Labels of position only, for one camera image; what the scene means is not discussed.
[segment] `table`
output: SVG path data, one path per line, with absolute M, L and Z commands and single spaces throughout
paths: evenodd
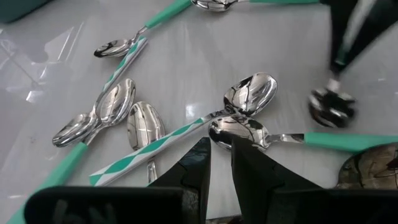
M 72 147 L 58 149 L 52 136 L 75 115 L 89 112 L 120 59 L 95 58 L 110 40 L 132 37 L 146 19 L 173 0 L 58 0 L 0 27 L 0 223 L 28 198 Z M 365 12 L 370 1 L 361 3 Z M 134 79 L 136 101 L 149 102 L 166 131 L 223 107 L 225 91 L 256 72 L 270 73 L 277 96 L 255 118 L 271 133 L 333 131 L 398 134 L 398 29 L 371 47 L 343 75 L 343 89 L 358 100 L 348 129 L 319 128 L 307 96 L 323 86 L 330 21 L 324 5 L 239 4 L 225 13 L 190 7 L 146 36 L 149 45 L 124 77 Z M 207 126 L 185 137 L 155 161 L 159 174 L 175 164 Z M 212 143 L 208 218 L 239 213 L 230 154 Z M 126 123 L 100 133 L 67 185 L 131 152 Z M 267 154 L 322 187 L 336 184 L 350 154 L 276 144 Z M 112 186 L 145 186 L 146 167 Z

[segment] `white marble surface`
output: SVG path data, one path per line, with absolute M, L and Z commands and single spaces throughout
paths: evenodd
M 89 112 L 119 63 L 95 58 L 93 50 L 133 36 L 172 1 L 57 0 L 0 27 L 0 223 L 71 149 L 53 146 L 52 136 L 75 115 Z M 135 80 L 137 101 L 152 104 L 167 131 L 221 109 L 230 86 L 260 71 L 279 83 L 277 96 L 255 117 L 271 133 L 330 131 L 307 113 L 308 93 L 328 79 L 329 27 L 328 8 L 322 5 L 242 3 L 222 14 L 190 7 L 146 34 L 149 45 L 125 77 Z M 360 112 L 341 132 L 398 134 L 397 41 L 395 27 L 344 74 L 343 88 L 358 99 Z M 206 129 L 159 154 L 159 173 L 206 136 Z M 237 214 L 230 155 L 212 147 L 208 218 Z M 90 148 L 68 185 L 88 185 L 89 174 L 131 152 L 126 123 L 101 133 Z M 322 187 L 335 185 L 349 156 L 294 145 L 273 146 L 268 155 Z M 145 186 L 146 180 L 141 166 L 113 185 Z

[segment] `mint green handle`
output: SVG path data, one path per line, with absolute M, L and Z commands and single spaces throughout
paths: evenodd
M 276 4 L 311 4 L 319 3 L 319 0 L 250 0 L 250 2 Z
M 398 136 L 307 133 L 304 135 L 304 142 L 311 146 L 327 147 L 348 152 L 361 152 L 373 146 L 398 142 Z
M 85 143 L 80 142 L 77 144 L 72 151 L 69 152 L 68 156 L 47 176 L 44 183 L 41 184 L 35 192 L 47 187 L 64 184 L 86 151 L 87 145 Z M 24 224 L 24 207 L 25 204 L 23 204 L 10 220 L 8 220 L 7 224 Z
M 145 23 L 145 26 L 150 29 L 161 22 L 164 22 L 171 17 L 177 15 L 188 6 L 190 6 L 191 0 L 175 0 L 171 5 L 167 6 L 162 12 L 156 14 L 149 21 Z

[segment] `teal spoon handle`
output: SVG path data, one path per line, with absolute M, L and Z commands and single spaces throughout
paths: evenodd
M 35 192 L 47 187 L 64 184 L 86 151 L 87 145 L 85 143 L 80 142 L 77 144 L 72 151 L 69 152 L 69 155 L 47 176 L 44 183 L 41 184 Z M 7 224 L 24 224 L 24 207 L 25 204 L 23 204 L 10 220 L 8 220 Z
M 319 0 L 250 0 L 250 2 L 276 4 L 311 4 L 319 3 Z
M 327 147 L 348 152 L 361 152 L 381 144 L 398 142 L 398 136 L 376 136 L 367 134 L 307 133 L 304 142 L 310 146 Z
M 150 29 L 161 22 L 169 20 L 171 17 L 182 12 L 188 6 L 190 6 L 191 0 L 175 0 L 171 5 L 167 6 L 162 12 L 156 14 L 149 21 L 145 23 L 145 26 Z

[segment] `spoon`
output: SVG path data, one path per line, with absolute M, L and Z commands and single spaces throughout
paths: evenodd
M 127 134 L 134 151 L 165 136 L 163 122 L 155 108 L 143 101 L 135 103 L 127 117 Z M 148 161 L 147 173 L 149 183 L 157 179 L 153 158 Z
M 232 149 L 232 136 L 251 140 L 262 152 L 275 142 L 292 142 L 348 152 L 361 152 L 380 144 L 398 142 L 398 136 L 328 133 L 269 134 L 268 130 L 256 120 L 237 115 L 213 120 L 208 132 L 210 138 L 219 147 L 229 152 Z
M 227 11 L 233 4 L 238 2 L 253 2 L 253 3 L 277 3 L 277 4 L 309 4 L 318 3 L 319 0 L 191 0 L 192 4 L 201 9 L 224 12 Z
M 397 143 L 372 147 L 350 157 L 339 172 L 337 189 L 398 189 Z
M 343 128 L 352 121 L 355 111 L 351 106 L 355 100 L 346 93 L 339 92 L 341 73 L 398 21 L 397 1 L 375 1 L 351 48 L 347 49 L 343 38 L 357 2 L 358 0 L 329 1 L 332 25 L 330 71 L 333 78 L 326 88 L 313 90 L 308 102 L 311 117 L 322 126 Z
M 230 114 L 240 114 L 243 116 L 253 116 L 257 114 L 270 102 L 271 99 L 273 99 L 276 94 L 277 87 L 276 80 L 269 74 L 263 72 L 256 73 L 251 77 L 241 80 L 237 85 L 232 86 L 226 92 L 224 96 L 223 110 L 216 111 L 199 118 L 196 121 L 171 132 L 158 141 L 155 141 L 148 146 L 102 168 L 94 174 L 91 174 L 90 184 L 99 186 L 110 183 L 212 119 Z
M 109 80 L 105 83 L 102 92 L 99 94 L 93 109 L 90 113 L 79 114 L 73 118 L 64 128 L 61 129 L 52 139 L 52 144 L 57 147 L 65 147 L 74 142 L 82 140 L 85 136 L 91 133 L 96 123 L 100 120 L 99 104 L 102 102 L 104 95 L 111 88 L 112 84 L 126 71 L 131 62 L 137 57 L 141 50 L 146 46 L 147 39 L 141 38 L 140 41 L 130 49 L 129 53 L 123 58 L 118 65 L 116 71 L 111 75 Z
M 107 44 L 102 45 L 100 48 L 94 51 L 95 57 L 121 57 L 129 51 L 129 49 L 137 42 L 140 36 L 147 31 L 155 27 L 161 22 L 165 22 L 176 14 L 182 12 L 188 6 L 191 5 L 190 0 L 175 0 L 171 5 L 166 7 L 162 12 L 156 14 L 149 21 L 145 23 L 145 26 L 138 30 L 136 35 L 132 39 L 121 39 L 114 40 Z
M 101 121 L 95 125 L 87 137 L 77 144 L 72 151 L 59 163 L 59 165 L 47 176 L 44 182 L 36 189 L 36 192 L 57 185 L 62 185 L 70 177 L 74 168 L 77 166 L 84 153 L 87 151 L 87 145 L 92 142 L 94 137 L 103 128 L 117 125 L 128 114 L 134 95 L 136 93 L 135 84 L 131 79 L 126 79 L 116 85 L 107 95 L 102 104 L 100 115 Z M 8 223 L 25 223 L 23 209 L 24 205 L 11 217 Z

